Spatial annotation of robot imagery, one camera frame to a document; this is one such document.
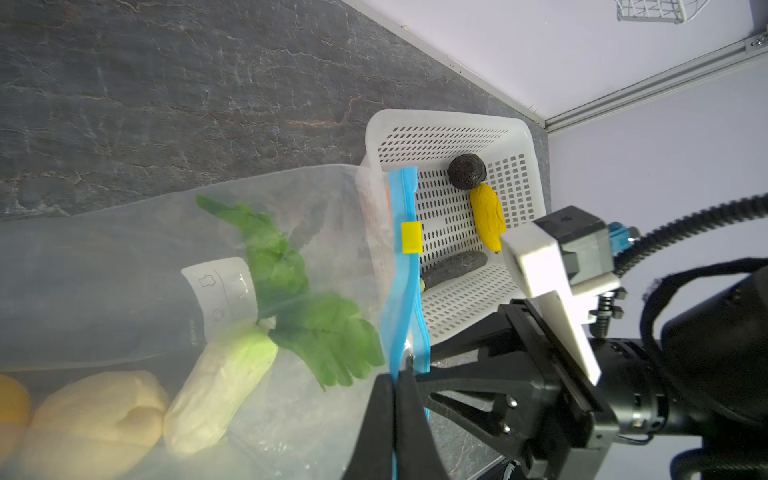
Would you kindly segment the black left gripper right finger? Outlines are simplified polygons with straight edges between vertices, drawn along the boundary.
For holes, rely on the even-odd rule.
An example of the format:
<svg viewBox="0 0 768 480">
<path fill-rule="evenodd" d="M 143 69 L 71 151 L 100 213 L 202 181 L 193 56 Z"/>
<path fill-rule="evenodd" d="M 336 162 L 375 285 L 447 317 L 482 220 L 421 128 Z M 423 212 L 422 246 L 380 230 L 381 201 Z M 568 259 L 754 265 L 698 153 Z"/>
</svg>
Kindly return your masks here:
<svg viewBox="0 0 768 480">
<path fill-rule="evenodd" d="M 419 397 L 412 370 L 395 385 L 395 457 L 398 479 L 448 479 Z"/>
</svg>

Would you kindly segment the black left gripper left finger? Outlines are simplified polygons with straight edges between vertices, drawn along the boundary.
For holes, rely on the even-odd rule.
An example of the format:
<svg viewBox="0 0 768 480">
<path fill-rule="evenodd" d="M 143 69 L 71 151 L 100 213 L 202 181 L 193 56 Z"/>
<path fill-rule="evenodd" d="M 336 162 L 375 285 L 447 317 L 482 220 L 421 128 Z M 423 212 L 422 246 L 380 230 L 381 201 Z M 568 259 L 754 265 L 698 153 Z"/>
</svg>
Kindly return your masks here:
<svg viewBox="0 0 768 480">
<path fill-rule="evenodd" d="M 391 480 L 395 473 L 395 392 L 392 377 L 378 375 L 342 478 Z"/>
</svg>

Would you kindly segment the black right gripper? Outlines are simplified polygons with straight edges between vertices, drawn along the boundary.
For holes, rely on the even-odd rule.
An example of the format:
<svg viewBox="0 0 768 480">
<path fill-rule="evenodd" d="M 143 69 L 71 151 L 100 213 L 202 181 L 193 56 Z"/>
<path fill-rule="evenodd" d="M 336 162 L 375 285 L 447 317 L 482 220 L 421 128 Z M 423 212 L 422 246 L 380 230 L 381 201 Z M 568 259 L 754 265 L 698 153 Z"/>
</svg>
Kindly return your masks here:
<svg viewBox="0 0 768 480">
<path fill-rule="evenodd" d="M 611 447 L 643 445 L 672 425 L 672 389 L 637 339 L 590 340 L 603 373 L 592 384 L 528 304 L 503 305 L 431 347 L 433 363 L 513 352 L 506 376 L 471 366 L 416 377 L 423 406 L 526 474 L 596 474 Z"/>
</svg>

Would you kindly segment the green toy leaf vegetable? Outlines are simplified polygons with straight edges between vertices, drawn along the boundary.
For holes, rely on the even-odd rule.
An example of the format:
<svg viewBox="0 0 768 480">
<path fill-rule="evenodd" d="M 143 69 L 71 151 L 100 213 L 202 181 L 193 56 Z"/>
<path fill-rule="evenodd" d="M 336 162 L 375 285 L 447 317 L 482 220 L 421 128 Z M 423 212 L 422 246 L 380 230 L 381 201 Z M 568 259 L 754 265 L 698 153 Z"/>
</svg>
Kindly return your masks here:
<svg viewBox="0 0 768 480">
<path fill-rule="evenodd" d="M 303 257 L 267 213 L 206 195 L 195 202 L 240 230 L 258 318 L 275 320 L 268 337 L 296 354 L 322 388 L 349 387 L 385 365 L 379 333 L 358 304 L 333 291 L 312 291 Z"/>
</svg>

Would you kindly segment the yellow toy corn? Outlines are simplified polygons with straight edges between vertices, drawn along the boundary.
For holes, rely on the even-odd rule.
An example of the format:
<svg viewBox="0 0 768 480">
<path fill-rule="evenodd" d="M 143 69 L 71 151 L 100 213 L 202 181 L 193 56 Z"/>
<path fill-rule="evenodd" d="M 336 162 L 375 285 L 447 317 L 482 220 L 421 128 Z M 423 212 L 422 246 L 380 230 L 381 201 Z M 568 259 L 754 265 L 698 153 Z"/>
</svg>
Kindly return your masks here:
<svg viewBox="0 0 768 480">
<path fill-rule="evenodd" d="M 489 185 L 480 184 L 471 190 L 470 204 L 478 237 L 488 250 L 499 253 L 507 225 L 497 194 Z"/>
</svg>

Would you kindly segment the clear zip top bag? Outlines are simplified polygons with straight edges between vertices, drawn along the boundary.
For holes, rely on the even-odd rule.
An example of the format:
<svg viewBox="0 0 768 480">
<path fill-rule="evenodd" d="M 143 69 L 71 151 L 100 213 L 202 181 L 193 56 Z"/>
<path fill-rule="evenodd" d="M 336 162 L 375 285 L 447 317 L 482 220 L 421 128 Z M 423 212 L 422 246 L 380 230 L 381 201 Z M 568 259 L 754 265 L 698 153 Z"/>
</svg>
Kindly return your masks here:
<svg viewBox="0 0 768 480">
<path fill-rule="evenodd" d="M 204 348 L 246 322 L 268 332 L 241 232 L 197 195 L 267 213 L 303 257 L 311 290 L 353 300 L 379 333 L 385 365 L 349 387 L 322 388 L 278 347 L 274 364 L 224 437 L 177 457 L 164 436 L 116 479 L 343 479 L 373 384 L 395 385 L 428 352 L 413 323 L 418 264 L 401 248 L 404 198 L 377 167 L 330 165 L 163 195 L 70 217 L 1 226 L 1 375 L 29 392 L 32 415 L 5 479 L 29 479 L 20 454 L 42 402 L 82 378 L 145 370 L 167 411 Z"/>
</svg>

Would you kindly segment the black toy avocado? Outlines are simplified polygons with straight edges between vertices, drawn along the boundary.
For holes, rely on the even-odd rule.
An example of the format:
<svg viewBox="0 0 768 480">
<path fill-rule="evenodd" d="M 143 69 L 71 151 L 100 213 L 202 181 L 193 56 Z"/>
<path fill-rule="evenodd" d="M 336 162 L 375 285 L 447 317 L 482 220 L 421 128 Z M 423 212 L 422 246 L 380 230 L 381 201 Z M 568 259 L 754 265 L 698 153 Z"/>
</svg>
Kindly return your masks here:
<svg viewBox="0 0 768 480">
<path fill-rule="evenodd" d="M 459 190 L 472 190 L 487 178 L 485 162 L 476 154 L 466 153 L 454 158 L 448 166 L 450 184 Z"/>
</svg>

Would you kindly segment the white perforated plastic basket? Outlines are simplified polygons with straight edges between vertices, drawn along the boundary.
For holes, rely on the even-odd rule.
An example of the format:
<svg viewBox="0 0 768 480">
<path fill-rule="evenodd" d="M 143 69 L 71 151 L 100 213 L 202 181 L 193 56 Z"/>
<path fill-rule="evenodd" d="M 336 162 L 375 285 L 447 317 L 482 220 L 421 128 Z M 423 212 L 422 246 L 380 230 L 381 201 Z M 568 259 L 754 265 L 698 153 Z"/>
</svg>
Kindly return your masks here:
<svg viewBox="0 0 768 480">
<path fill-rule="evenodd" d="M 414 167 L 417 218 L 423 230 L 422 268 L 456 254 L 482 251 L 470 195 L 454 188 L 448 177 L 452 160 L 475 154 L 487 169 L 485 180 L 497 194 L 507 229 L 546 213 L 533 137 L 515 118 L 479 114 L 385 109 L 369 120 L 364 160 L 389 172 Z M 502 255 L 489 252 L 487 263 L 456 279 L 429 287 L 422 310 L 432 344 L 445 341 L 522 298 Z"/>
</svg>

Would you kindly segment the beige toy potato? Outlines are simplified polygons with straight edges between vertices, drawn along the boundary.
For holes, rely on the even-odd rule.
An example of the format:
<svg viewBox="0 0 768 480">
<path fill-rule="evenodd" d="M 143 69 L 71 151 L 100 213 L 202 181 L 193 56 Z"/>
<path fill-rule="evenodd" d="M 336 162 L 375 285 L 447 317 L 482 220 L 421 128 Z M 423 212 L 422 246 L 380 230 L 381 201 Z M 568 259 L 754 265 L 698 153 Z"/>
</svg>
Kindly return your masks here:
<svg viewBox="0 0 768 480">
<path fill-rule="evenodd" d="M 148 371 L 102 372 L 49 395 L 20 454 L 29 479 L 116 479 L 158 443 L 168 407 Z"/>
</svg>

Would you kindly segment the yellow red toy peach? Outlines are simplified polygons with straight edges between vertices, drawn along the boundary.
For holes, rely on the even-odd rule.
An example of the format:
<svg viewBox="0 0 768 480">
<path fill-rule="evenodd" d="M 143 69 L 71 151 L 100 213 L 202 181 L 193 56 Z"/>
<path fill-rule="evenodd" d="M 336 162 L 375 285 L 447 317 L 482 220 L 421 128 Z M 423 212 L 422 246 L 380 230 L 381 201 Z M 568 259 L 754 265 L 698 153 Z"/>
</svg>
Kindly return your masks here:
<svg viewBox="0 0 768 480">
<path fill-rule="evenodd" d="M 1 375 L 1 466 L 17 452 L 32 415 L 28 390 L 16 379 Z"/>
</svg>

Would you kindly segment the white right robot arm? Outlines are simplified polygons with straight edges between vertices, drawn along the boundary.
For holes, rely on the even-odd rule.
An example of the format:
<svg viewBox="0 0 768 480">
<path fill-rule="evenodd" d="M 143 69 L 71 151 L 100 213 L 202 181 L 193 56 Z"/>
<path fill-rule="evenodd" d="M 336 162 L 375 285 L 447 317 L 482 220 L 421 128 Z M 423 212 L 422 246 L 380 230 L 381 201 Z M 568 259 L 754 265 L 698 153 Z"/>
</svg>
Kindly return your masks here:
<svg viewBox="0 0 768 480">
<path fill-rule="evenodd" d="M 422 404 L 496 450 L 516 479 L 593 479 L 611 447 L 701 439 L 674 479 L 767 475 L 767 262 L 742 258 L 670 274 L 646 296 L 634 339 L 611 338 L 621 278 L 694 236 L 767 215 L 765 195 L 710 207 L 616 249 L 574 206 L 503 234 L 522 298 L 433 348 Z"/>
</svg>

